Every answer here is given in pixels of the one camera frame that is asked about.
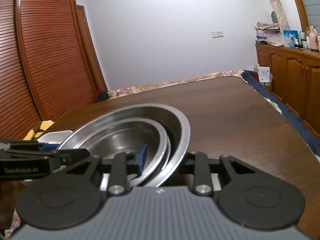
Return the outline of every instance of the cabinet door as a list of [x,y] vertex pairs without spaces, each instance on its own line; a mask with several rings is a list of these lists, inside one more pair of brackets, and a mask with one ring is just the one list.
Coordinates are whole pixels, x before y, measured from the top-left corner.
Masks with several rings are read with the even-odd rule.
[[305,123],[320,138],[320,61],[306,59],[308,103]]
[[44,117],[56,120],[92,103],[95,85],[82,47],[74,0],[20,0],[28,78]]
[[270,72],[272,73],[272,93],[283,100],[285,97],[286,64],[284,53],[280,50],[270,51]]
[[261,67],[269,66],[269,48],[267,46],[257,45],[256,49],[259,65]]
[[39,122],[20,61],[14,0],[0,0],[0,138],[22,139]]
[[285,53],[287,68],[286,96],[284,103],[298,116],[304,117],[306,112],[307,78],[305,58]]

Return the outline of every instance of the yellow cloth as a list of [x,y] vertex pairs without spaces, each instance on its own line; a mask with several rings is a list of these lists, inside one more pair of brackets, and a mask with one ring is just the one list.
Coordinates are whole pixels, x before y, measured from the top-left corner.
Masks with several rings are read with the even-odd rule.
[[51,125],[54,124],[54,121],[42,121],[37,123],[25,136],[23,140],[31,141],[37,139],[40,135],[43,134],[45,130],[47,130]]

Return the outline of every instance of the navy blue fabric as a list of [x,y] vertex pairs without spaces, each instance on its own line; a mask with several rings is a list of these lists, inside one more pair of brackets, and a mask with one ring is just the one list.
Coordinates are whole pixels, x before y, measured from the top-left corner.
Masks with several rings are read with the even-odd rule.
[[255,78],[254,72],[245,70],[242,74],[244,80],[252,86],[260,95],[265,98],[269,98],[272,102],[275,102],[282,111],[283,117],[295,128],[304,141],[309,145],[313,153],[320,157],[320,140],[307,128],[303,120],[298,117],[294,112],[284,105],[278,98],[266,90]]

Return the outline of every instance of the wooden table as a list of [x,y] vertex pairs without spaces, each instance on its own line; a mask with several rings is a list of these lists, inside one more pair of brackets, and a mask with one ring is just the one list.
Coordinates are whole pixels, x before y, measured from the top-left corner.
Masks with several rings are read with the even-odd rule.
[[233,155],[298,187],[306,199],[299,229],[320,236],[320,164],[290,124],[253,88],[237,77],[222,77],[147,91],[75,109],[49,130],[75,130],[124,106],[161,103],[188,118],[188,150],[211,158]]

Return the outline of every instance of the red-brown wardrobe door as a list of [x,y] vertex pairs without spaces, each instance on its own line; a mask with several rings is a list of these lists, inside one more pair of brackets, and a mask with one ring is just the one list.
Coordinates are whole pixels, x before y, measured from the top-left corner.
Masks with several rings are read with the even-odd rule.
[[21,139],[40,121],[15,35],[14,0],[0,0],[0,138]]
[[21,0],[26,61],[44,114],[55,120],[92,102],[73,0]]

